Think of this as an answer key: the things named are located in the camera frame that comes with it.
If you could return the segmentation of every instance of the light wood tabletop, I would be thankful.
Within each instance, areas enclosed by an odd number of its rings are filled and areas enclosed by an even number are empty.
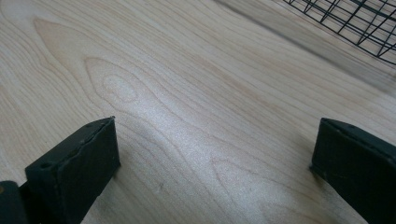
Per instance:
[[[0,180],[115,116],[121,168],[83,223],[365,223],[308,166],[323,117],[396,144],[395,68],[283,1],[0,10]]]

